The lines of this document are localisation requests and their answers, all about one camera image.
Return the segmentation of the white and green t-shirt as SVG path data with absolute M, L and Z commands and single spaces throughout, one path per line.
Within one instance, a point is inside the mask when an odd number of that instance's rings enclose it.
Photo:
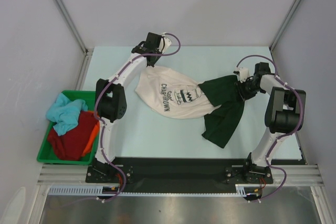
M 236 89 L 238 78 L 228 75 L 201 83 L 171 68 L 147 67 L 135 89 L 153 111 L 173 119 L 203 118 L 202 137 L 224 148 L 244 112 Z

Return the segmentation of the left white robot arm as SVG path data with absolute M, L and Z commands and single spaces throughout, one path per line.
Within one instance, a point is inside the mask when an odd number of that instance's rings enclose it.
M 92 169 L 105 182 L 112 181 L 116 175 L 116 169 L 109 164 L 116 156 L 111 135 L 127 110 L 126 87 L 143 69 L 155 65 L 170 44 L 164 34 L 148 33 L 146 40 L 131 50 L 130 58 L 113 76 L 96 83 L 94 107 L 100 132 Z

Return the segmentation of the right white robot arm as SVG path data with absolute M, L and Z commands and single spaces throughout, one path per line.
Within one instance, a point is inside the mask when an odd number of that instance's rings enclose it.
M 269 95 L 264 117 L 266 130 L 238 176 L 249 184 L 272 183 L 271 161 L 275 152 L 303 126 L 306 92 L 283 82 L 266 62 L 257 63 L 252 76 L 247 68 L 239 66 L 234 74 L 238 75 L 235 86 L 243 101 L 255 97 L 258 92 Z

